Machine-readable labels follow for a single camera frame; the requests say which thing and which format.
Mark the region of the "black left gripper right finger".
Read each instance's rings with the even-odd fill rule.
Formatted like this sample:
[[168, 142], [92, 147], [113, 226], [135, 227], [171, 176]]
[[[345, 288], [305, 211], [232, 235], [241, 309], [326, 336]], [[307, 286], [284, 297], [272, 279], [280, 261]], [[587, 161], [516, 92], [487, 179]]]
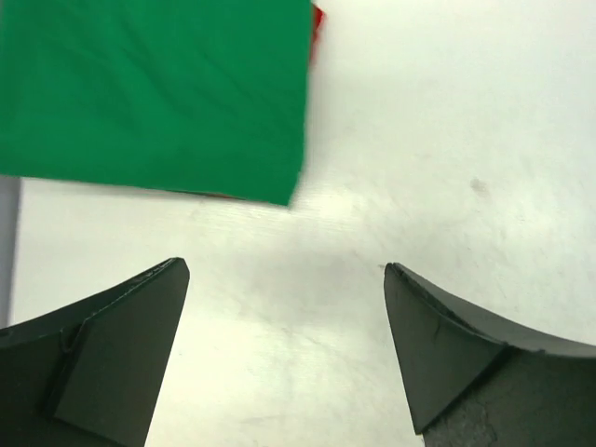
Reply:
[[401, 264], [384, 293], [414, 432], [427, 446], [591, 446], [595, 348], [450, 294]]

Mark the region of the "green t shirt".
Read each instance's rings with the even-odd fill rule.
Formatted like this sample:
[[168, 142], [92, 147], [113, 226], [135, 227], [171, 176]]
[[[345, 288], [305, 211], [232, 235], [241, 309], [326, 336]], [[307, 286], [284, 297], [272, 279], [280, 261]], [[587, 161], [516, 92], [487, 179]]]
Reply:
[[308, 1], [5, 1], [1, 170], [286, 206], [312, 28]]

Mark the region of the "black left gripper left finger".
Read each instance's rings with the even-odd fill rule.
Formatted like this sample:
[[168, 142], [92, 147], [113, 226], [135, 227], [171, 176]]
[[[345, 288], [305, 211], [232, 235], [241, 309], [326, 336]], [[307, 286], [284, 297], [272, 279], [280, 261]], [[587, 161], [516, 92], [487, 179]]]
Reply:
[[143, 446], [189, 279], [171, 258], [2, 329], [2, 445]]

